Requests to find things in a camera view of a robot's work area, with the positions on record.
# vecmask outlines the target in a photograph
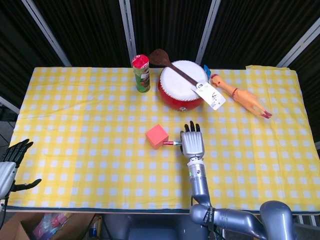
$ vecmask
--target red drum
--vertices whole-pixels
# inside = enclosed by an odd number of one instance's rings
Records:
[[[187,60],[175,61],[172,64],[197,82],[208,82],[205,70],[198,64]],[[165,67],[160,74],[158,90],[162,101],[178,111],[194,109],[203,102],[203,99],[193,91],[196,90],[196,86],[169,67]]]

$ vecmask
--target white drum head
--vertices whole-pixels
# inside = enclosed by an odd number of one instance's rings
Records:
[[[197,82],[208,82],[205,70],[198,64],[187,60],[175,61],[172,64]],[[196,86],[192,85],[192,83],[188,82],[188,80],[176,73],[170,67],[165,67],[162,70],[160,85],[167,95],[176,100],[192,101],[199,98],[199,95],[193,91],[197,89]]]

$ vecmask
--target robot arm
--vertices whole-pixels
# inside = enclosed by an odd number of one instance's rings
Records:
[[[204,142],[200,126],[190,121],[181,132],[181,151],[189,159],[189,179],[192,196],[199,203],[190,209],[191,220],[200,225],[214,226],[253,236],[262,240],[294,240],[293,218],[290,208],[279,201],[265,202],[260,208],[263,224],[250,212],[228,208],[215,209],[211,205],[203,156]]]

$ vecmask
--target orange rubber chicken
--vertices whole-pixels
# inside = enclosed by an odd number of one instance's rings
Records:
[[[261,106],[258,97],[253,93],[227,84],[218,74],[213,74],[211,76],[211,82],[216,87],[220,87],[225,90],[228,94],[230,94],[233,100],[240,103],[254,115],[262,116],[266,119],[271,118],[272,114],[267,112]]]

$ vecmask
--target red foam block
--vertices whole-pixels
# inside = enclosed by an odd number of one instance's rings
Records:
[[[151,128],[145,135],[154,149],[160,148],[163,145],[163,142],[168,141],[169,139],[168,133],[166,133],[160,124]]]

